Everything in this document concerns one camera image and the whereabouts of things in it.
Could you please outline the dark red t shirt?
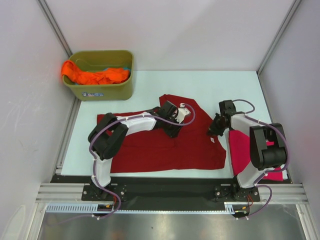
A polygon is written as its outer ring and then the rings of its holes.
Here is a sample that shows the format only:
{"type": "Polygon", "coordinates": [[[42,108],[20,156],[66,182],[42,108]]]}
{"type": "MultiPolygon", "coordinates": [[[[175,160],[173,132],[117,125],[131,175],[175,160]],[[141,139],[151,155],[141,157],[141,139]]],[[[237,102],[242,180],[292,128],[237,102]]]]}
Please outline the dark red t shirt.
{"type": "MultiPolygon", "coordinates": [[[[124,149],[120,150],[111,166],[111,173],[144,173],[169,170],[217,170],[225,165],[226,151],[217,137],[207,135],[207,128],[212,119],[194,99],[164,94],[159,98],[160,107],[170,101],[177,107],[181,103],[191,112],[184,120],[178,136],[169,139],[168,143],[152,147],[143,143],[142,139],[134,143],[131,136],[124,141],[124,149]]],[[[117,113],[116,116],[128,116],[138,112],[117,113]]]]}

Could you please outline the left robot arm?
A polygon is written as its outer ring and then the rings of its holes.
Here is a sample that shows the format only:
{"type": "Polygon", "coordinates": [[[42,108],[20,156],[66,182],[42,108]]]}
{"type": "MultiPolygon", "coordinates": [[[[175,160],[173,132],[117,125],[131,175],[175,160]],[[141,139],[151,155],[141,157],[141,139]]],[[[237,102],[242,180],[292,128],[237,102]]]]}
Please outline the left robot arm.
{"type": "Polygon", "coordinates": [[[100,200],[110,196],[111,168],[113,160],[123,150],[124,141],[149,143],[152,147],[168,143],[178,136],[191,114],[184,103],[180,106],[170,101],[140,113],[116,116],[111,112],[102,116],[88,136],[89,152],[93,156],[91,180],[95,185],[93,194],[100,200]]]}

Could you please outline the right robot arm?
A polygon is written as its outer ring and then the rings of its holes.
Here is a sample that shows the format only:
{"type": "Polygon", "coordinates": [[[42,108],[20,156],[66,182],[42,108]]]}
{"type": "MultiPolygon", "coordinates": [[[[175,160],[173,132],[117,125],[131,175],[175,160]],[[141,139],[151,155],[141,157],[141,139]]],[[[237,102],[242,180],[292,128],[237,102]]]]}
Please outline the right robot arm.
{"type": "Polygon", "coordinates": [[[249,137],[250,162],[234,177],[231,196],[242,201],[249,189],[269,173],[283,172],[290,163],[290,151],[280,123],[265,123],[250,117],[256,108],[244,99],[223,100],[218,103],[219,113],[208,127],[209,136],[223,136],[225,130],[236,130],[249,137]]]}

